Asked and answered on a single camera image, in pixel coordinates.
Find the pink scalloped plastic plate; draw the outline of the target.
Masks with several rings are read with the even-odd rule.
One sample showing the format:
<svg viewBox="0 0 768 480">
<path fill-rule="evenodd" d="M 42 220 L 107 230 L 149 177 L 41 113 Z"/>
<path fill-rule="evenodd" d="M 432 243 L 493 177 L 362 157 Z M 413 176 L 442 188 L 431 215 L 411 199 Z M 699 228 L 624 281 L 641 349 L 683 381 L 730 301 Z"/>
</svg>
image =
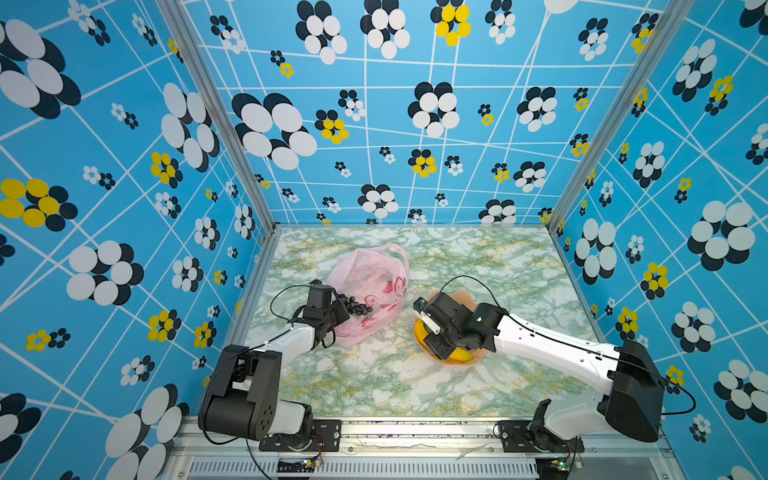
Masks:
<svg viewBox="0 0 768 480">
<path fill-rule="evenodd" d="M 453 293 L 433 291 L 425 299 L 431 305 L 429 308 L 431 317 L 441 327 L 438 335 L 449 345 L 467 350 L 485 350 L 485 355 L 488 353 L 480 343 L 475 341 L 473 332 L 464 330 L 464 325 L 471 319 L 477 307 L 477 303 L 469 292 L 465 290 Z M 416 320 L 419 319 L 414 312 L 414 323 Z"/>
</svg>

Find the black fake grapes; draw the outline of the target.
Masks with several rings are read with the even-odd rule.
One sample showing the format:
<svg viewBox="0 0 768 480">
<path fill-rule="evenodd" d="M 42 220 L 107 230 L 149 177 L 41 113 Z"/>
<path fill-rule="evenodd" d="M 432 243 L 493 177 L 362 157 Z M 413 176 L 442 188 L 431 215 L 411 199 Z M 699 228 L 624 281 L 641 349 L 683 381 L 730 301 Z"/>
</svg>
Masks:
<svg viewBox="0 0 768 480">
<path fill-rule="evenodd" d="M 367 319 L 372 315 L 373 308 L 365 303 L 358 302 L 354 296 L 340 294 L 338 299 L 342 302 L 350 316 Z"/>
</svg>

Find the yellow fake banana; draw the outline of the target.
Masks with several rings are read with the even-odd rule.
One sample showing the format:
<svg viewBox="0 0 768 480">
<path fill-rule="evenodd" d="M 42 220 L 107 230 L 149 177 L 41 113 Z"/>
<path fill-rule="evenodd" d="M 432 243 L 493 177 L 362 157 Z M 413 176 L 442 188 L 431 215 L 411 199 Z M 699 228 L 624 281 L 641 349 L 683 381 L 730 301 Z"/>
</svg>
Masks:
<svg viewBox="0 0 768 480">
<path fill-rule="evenodd" d="M 467 350 L 449 345 L 421 319 L 414 323 L 413 336 L 418 345 L 435 361 L 445 365 L 475 365 L 486 353 L 485 350 Z"/>
</svg>

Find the pink plastic bag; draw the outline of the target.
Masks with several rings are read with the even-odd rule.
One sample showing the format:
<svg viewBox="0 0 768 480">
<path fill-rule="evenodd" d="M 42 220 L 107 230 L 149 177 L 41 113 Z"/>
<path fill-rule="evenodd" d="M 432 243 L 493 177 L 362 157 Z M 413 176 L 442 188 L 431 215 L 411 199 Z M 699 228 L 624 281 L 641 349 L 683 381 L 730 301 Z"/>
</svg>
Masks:
<svg viewBox="0 0 768 480">
<path fill-rule="evenodd" d="M 365 308 L 338 326 L 336 338 L 355 345 L 389 326 L 403 309 L 409 287 L 409 259 L 403 248 L 385 244 L 346 255 L 325 281 L 337 293 L 354 297 Z"/>
</svg>

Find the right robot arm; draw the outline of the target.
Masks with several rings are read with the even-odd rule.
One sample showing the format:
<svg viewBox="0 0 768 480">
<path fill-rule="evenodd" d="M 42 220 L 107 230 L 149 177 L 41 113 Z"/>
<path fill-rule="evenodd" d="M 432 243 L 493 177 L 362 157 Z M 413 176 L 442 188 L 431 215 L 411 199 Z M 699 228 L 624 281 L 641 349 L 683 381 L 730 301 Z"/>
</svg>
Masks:
<svg viewBox="0 0 768 480">
<path fill-rule="evenodd" d="M 413 309 L 417 342 L 440 362 L 471 363 L 485 352 L 500 353 L 536 361 L 589 386 L 565 400 L 540 401 L 511 439 L 543 452 L 577 449 L 579 437 L 607 430 L 640 442 L 658 440 L 665 378 L 642 344 L 578 339 L 495 304 L 468 308 L 444 292 L 418 298 Z"/>
</svg>

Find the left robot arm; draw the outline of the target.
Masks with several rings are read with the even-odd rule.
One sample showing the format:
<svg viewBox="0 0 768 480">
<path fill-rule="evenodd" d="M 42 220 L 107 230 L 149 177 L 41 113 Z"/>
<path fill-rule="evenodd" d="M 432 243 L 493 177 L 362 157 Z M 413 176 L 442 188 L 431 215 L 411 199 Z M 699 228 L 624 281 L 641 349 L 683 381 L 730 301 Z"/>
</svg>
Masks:
<svg viewBox="0 0 768 480">
<path fill-rule="evenodd" d="M 257 346 L 224 348 L 201 401 L 198 427 L 203 434 L 273 439 L 292 449 L 308 446 L 312 407 L 279 398 L 281 372 L 299 356 L 333 345 L 335 328 L 349 319 L 336 290 L 315 280 L 284 331 Z"/>
</svg>

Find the left green circuit board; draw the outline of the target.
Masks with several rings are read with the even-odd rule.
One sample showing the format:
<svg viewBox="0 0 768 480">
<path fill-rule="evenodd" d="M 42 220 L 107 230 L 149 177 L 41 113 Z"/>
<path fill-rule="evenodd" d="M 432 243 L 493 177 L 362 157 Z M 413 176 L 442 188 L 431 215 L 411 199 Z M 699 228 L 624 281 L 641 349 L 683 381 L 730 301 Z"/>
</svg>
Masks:
<svg viewBox="0 0 768 480">
<path fill-rule="evenodd" d="M 279 458 L 276 471 L 278 474 L 311 474 L 323 465 L 320 456 L 309 458 Z"/>
</svg>

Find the green circuit board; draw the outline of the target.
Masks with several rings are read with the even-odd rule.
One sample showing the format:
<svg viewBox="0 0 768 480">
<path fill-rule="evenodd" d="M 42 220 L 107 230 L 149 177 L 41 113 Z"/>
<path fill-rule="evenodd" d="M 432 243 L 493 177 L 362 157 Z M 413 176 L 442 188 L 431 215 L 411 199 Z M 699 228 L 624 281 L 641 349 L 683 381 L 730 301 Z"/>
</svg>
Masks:
<svg viewBox="0 0 768 480">
<path fill-rule="evenodd" d="M 309 458 L 279 458 L 276 471 L 278 474 L 311 474 L 323 465 L 320 456 Z"/>
<path fill-rule="evenodd" d="M 536 470 L 541 480 L 563 480 L 578 472 L 583 467 L 581 460 L 554 458 L 536 460 Z"/>
</svg>

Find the right green circuit board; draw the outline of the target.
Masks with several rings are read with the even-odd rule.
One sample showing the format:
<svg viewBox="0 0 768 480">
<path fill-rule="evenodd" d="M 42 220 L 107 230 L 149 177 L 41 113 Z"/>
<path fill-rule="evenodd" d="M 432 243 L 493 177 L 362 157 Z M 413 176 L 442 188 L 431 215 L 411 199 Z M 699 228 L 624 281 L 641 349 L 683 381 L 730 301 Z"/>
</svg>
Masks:
<svg viewBox="0 0 768 480">
<path fill-rule="evenodd" d="M 554 458 L 536 460 L 536 470 L 541 480 L 563 480 L 578 472 L 583 467 L 581 460 Z"/>
</svg>

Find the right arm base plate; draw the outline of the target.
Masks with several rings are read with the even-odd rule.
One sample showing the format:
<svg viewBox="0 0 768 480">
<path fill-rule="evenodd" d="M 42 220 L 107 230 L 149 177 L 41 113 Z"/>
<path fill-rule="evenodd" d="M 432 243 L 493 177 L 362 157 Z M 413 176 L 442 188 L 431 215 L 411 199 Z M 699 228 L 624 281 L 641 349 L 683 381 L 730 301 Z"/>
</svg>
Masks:
<svg viewBox="0 0 768 480">
<path fill-rule="evenodd" d="M 545 430 L 535 433 L 525 420 L 501 420 L 494 425 L 492 432 L 505 453 L 573 454 L 585 451 L 581 438 L 562 440 Z"/>
</svg>

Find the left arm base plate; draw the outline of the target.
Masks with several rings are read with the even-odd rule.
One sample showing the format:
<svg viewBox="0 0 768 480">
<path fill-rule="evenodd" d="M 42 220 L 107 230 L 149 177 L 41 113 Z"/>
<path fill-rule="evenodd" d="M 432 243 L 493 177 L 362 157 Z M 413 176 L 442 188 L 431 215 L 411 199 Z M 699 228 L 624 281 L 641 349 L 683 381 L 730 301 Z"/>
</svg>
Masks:
<svg viewBox="0 0 768 480">
<path fill-rule="evenodd" d="M 335 453 L 339 451 L 342 421 L 315 419 L 305 424 L 296 434 L 273 434 L 259 443 L 262 452 L 280 453 Z"/>
</svg>

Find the aluminium front rail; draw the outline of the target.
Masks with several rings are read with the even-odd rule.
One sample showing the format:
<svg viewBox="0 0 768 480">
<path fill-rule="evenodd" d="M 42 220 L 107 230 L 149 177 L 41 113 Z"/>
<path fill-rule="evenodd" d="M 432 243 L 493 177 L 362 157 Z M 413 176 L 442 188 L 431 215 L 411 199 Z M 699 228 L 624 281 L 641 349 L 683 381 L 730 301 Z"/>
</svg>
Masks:
<svg viewBox="0 0 768 480">
<path fill-rule="evenodd" d="M 540 479 L 538 458 L 581 460 L 569 479 L 682 479 L 666 438 L 648 444 L 617 433 L 581 437 L 573 454 L 505 453 L 493 435 L 498 418 L 343 417 L 335 453 L 262 452 L 257 443 L 209 437 L 184 425 L 164 479 Z M 279 458 L 320 456 L 311 474 L 278 474 Z"/>
</svg>

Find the left aluminium corner post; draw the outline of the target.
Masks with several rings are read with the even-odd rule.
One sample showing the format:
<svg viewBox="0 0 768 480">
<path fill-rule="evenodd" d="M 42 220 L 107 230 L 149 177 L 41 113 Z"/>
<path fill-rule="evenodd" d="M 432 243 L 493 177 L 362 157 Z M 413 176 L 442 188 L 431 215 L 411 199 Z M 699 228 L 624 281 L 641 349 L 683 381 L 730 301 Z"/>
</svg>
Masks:
<svg viewBox="0 0 768 480">
<path fill-rule="evenodd" d="M 235 128 L 228 118 L 224 102 L 206 65 L 203 51 L 195 41 L 191 23 L 186 18 L 183 6 L 180 1 L 171 0 L 159 0 L 157 4 L 174 40 L 181 47 L 182 53 L 185 54 L 185 62 L 194 84 L 198 88 L 218 135 L 230 155 L 235 172 L 253 203 L 255 212 L 266 231 L 266 236 L 269 237 L 274 233 L 275 220 L 266 200 L 259 191 L 253 169 L 238 140 Z"/>
</svg>

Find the aluminium corner post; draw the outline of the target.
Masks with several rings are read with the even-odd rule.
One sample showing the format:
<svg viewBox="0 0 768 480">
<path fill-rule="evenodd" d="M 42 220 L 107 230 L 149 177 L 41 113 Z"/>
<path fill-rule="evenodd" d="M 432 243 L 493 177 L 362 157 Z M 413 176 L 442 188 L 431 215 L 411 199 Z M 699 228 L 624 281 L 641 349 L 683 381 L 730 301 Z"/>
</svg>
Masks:
<svg viewBox="0 0 768 480">
<path fill-rule="evenodd" d="M 596 137 L 591 141 L 586 156 L 580 161 L 558 203 L 554 207 L 553 216 L 547 224 L 548 233 L 552 238 L 556 237 L 557 227 L 576 203 L 577 195 L 586 177 L 596 167 L 605 148 L 616 135 L 636 95 L 645 86 L 646 81 L 656 69 L 694 3 L 694 0 L 673 0 L 668 2 L 666 9 L 660 16 L 656 33 L 643 52 L 639 54 L 637 61 L 596 131 Z"/>
<path fill-rule="evenodd" d="M 230 155 L 235 172 L 253 203 L 255 212 L 266 231 L 266 236 L 269 237 L 274 233 L 275 220 L 266 200 L 259 191 L 253 169 L 238 140 L 235 128 L 228 118 L 224 102 L 206 65 L 203 51 L 195 41 L 191 23 L 186 18 L 183 6 L 180 1 L 171 0 L 159 0 L 157 4 L 174 40 L 181 47 L 182 53 L 185 54 L 185 62 L 194 84 L 198 88 L 218 135 Z"/>
</svg>

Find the right aluminium corner post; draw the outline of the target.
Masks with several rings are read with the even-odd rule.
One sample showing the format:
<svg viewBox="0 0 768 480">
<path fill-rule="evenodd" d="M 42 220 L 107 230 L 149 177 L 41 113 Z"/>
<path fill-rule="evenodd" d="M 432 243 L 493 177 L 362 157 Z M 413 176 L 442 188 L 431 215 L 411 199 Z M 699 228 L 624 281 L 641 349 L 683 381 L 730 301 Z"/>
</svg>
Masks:
<svg viewBox="0 0 768 480">
<path fill-rule="evenodd" d="M 558 203 L 554 207 L 553 216 L 547 224 L 548 233 L 552 238 L 556 237 L 557 227 L 576 203 L 577 195 L 586 177 L 596 167 L 605 148 L 616 135 L 636 95 L 645 86 L 646 81 L 656 69 L 694 3 L 694 0 L 673 0 L 668 2 L 666 9 L 660 16 L 656 33 L 643 52 L 639 54 L 637 61 L 596 131 L 596 137 L 591 141 L 586 156 L 580 161 Z"/>
</svg>

